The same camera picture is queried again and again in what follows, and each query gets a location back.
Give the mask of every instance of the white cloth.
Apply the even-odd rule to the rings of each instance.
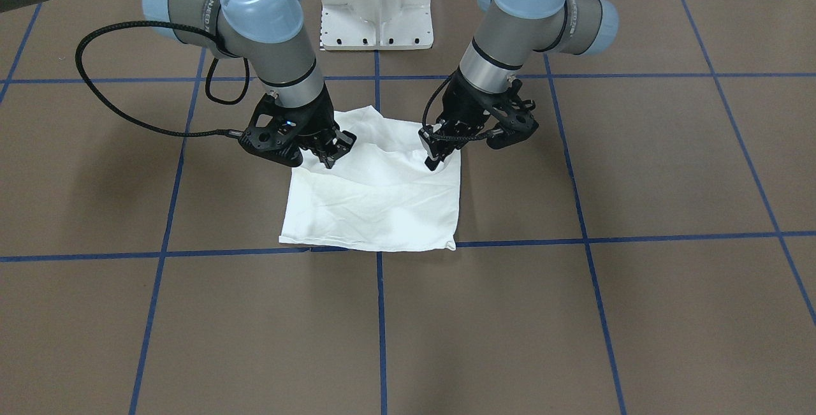
[[[335,112],[335,120],[358,139],[332,169],[304,156],[292,170],[279,241],[363,251],[455,250],[460,152],[428,171],[420,124],[385,119],[371,106]]]

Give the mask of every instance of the white mounting base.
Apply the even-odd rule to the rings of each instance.
[[[417,50],[434,45],[430,0],[323,0],[324,50]]]

